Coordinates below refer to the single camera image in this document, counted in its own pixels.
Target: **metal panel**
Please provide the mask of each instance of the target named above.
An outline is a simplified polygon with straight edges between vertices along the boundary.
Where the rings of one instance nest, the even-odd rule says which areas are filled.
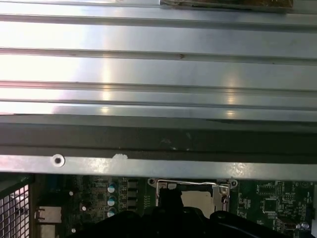
[[[65,157],[56,167],[45,156],[0,156],[0,171],[50,174],[81,174],[195,179],[269,179],[316,181],[317,165],[164,161],[113,158]]]
[[[164,126],[160,120],[146,118],[148,122],[143,123],[123,117],[116,124],[126,127],[116,127],[105,117],[100,119],[107,126],[87,126],[89,118],[79,116],[74,118],[76,125],[56,125],[58,119],[52,118],[51,124],[43,124],[35,116],[24,123],[14,119],[0,123],[2,154],[47,156],[58,151],[65,156],[112,157],[120,150],[129,158],[147,160],[317,164],[313,125],[303,128],[288,124],[275,130],[269,125],[211,123],[209,128],[194,128],[200,120],[190,120],[190,128],[179,119],[165,121],[170,126]],[[26,124],[31,119],[33,124]]]
[[[317,15],[300,10],[314,1],[290,14],[51,3],[0,2],[2,114],[317,121]]]

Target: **circuit board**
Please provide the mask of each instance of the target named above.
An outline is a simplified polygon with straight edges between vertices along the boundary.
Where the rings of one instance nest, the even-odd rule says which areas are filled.
[[[71,198],[62,209],[61,238],[121,211],[142,215],[156,201],[147,178],[64,176],[62,187]],[[314,187],[311,182],[238,181],[230,191],[229,211],[298,238],[300,224],[311,226]]]
[[[71,198],[62,210],[62,237],[121,211],[142,215],[155,206],[155,188],[148,185],[147,178],[68,175],[63,179],[65,189]]]
[[[305,230],[301,224],[311,226],[314,187],[312,182],[239,181],[230,192],[230,212],[296,238]],[[283,231],[285,220],[293,225],[289,231]]]

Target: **shiny metal surface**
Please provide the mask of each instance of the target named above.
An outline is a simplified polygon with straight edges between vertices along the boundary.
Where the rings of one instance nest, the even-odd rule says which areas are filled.
[[[193,179],[269,179],[316,181],[317,165],[138,160],[65,157],[55,167],[50,157],[0,156],[1,172],[166,177]]]
[[[315,1],[290,14],[23,2],[0,1],[1,114],[317,121]]]

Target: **motherboard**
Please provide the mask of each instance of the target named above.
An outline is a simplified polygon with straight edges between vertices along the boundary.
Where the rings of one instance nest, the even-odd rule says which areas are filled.
[[[69,199],[62,207],[60,238],[121,211],[143,215],[147,208],[156,205],[156,181],[152,178],[67,175],[61,181],[55,189],[67,191]],[[255,180],[235,180],[235,183],[230,189],[229,212],[293,238],[300,238],[311,229],[315,217],[314,183]],[[210,195],[206,196],[205,191],[194,194],[196,197],[201,194],[202,201],[209,203]]]

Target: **screw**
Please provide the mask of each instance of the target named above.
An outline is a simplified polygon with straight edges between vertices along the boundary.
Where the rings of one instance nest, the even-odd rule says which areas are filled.
[[[51,157],[51,163],[55,167],[62,167],[65,164],[65,158],[60,154],[53,155]]]
[[[230,184],[231,184],[231,188],[235,188],[238,185],[238,181],[234,179],[231,181]]]
[[[55,159],[55,163],[56,163],[56,164],[59,164],[60,162],[61,162],[61,158],[56,158],[56,159]]]

